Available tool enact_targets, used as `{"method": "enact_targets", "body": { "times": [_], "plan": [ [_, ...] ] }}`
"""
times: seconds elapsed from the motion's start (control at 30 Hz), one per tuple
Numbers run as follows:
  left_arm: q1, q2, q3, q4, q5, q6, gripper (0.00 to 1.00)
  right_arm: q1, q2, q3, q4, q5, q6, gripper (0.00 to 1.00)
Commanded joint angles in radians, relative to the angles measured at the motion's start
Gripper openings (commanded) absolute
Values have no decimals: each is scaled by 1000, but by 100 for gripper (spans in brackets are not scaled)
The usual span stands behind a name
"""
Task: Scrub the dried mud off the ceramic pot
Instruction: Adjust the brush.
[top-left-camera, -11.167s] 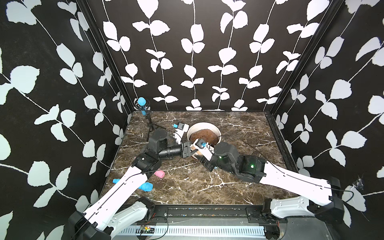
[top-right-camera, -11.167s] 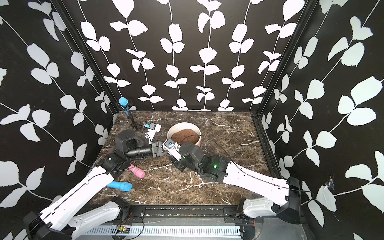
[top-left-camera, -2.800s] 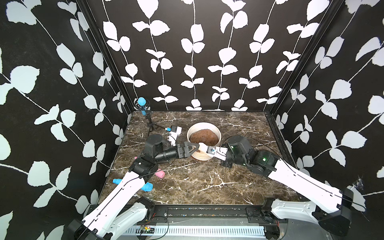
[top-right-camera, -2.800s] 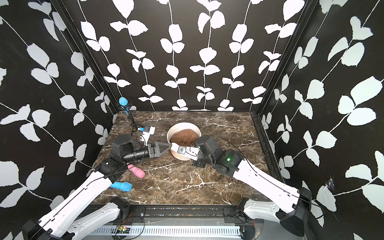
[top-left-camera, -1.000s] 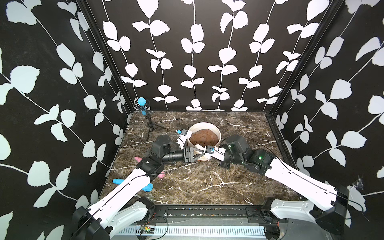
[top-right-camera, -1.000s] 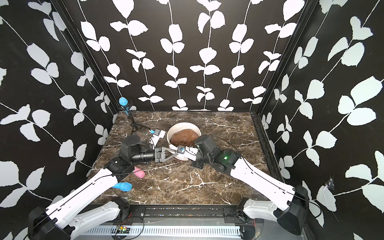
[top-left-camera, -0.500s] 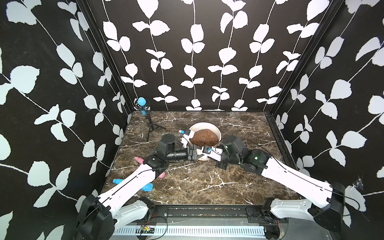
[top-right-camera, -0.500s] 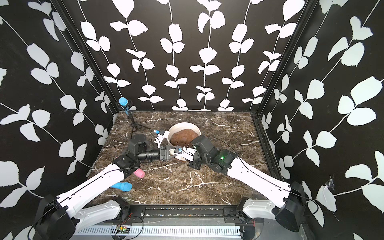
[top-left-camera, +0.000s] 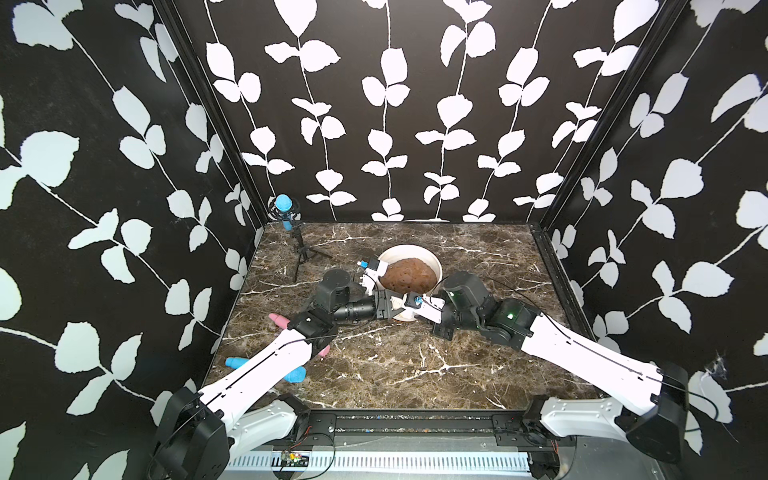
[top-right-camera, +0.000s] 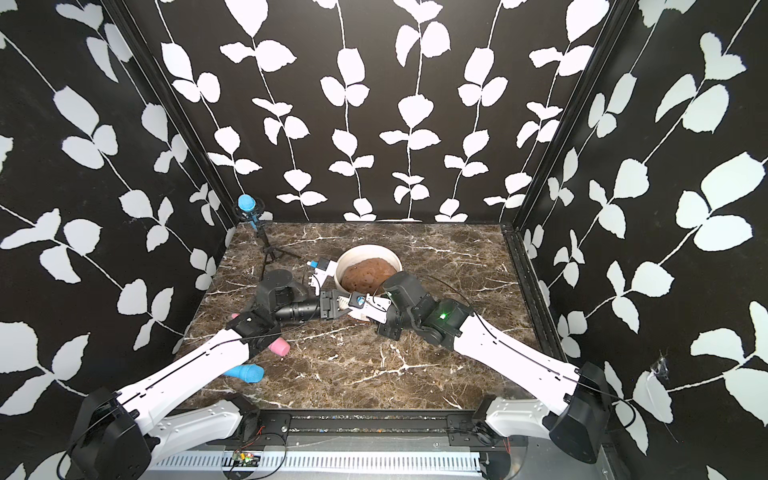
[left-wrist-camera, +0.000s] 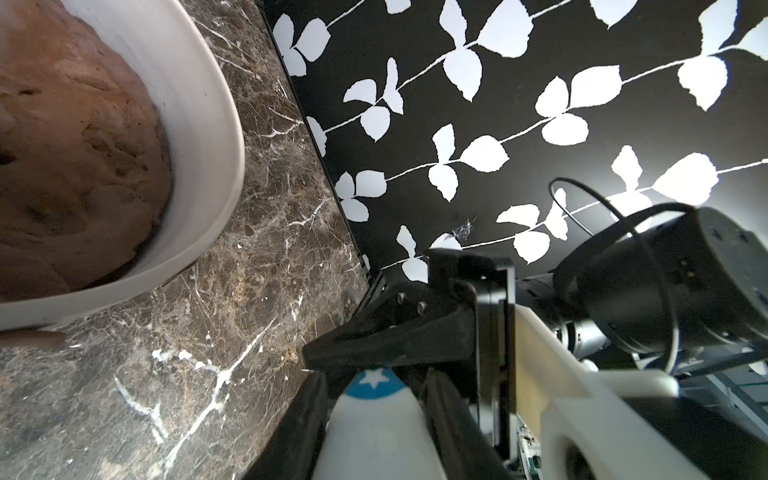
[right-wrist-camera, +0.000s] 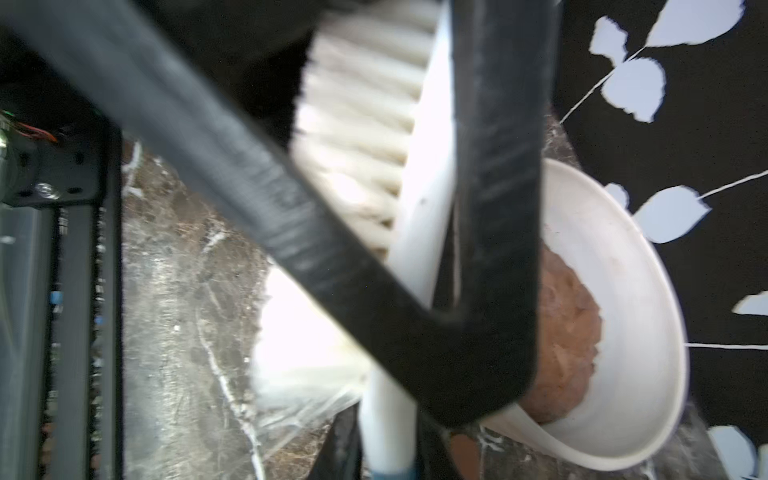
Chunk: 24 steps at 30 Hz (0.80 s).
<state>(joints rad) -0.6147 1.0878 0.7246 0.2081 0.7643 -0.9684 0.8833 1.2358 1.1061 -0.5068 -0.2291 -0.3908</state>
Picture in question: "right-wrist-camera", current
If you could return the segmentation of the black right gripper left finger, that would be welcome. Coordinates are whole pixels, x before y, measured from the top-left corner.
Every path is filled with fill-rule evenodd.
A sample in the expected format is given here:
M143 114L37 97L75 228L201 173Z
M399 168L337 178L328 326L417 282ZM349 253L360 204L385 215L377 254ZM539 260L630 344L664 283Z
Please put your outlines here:
M286 154L129 1L5 1L1 23L102 112L175 163L437 420L468 411L427 310Z

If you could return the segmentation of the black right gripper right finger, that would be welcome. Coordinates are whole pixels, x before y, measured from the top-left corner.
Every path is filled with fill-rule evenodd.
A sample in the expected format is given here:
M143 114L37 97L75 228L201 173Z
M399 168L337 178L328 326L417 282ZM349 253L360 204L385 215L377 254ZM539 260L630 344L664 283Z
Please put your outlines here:
M513 403L536 370L541 150L558 17L553 1L452 5L461 420Z

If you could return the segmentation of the white ceramic pot with mud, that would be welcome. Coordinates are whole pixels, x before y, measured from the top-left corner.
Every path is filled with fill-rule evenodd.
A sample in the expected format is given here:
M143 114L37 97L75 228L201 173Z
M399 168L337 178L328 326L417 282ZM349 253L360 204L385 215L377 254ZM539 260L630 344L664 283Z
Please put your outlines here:
M680 306L654 248L604 187L552 159L543 168L542 237L600 308L596 372L565 418L539 425L517 405L485 427L597 471L633 467L674 434L688 395Z

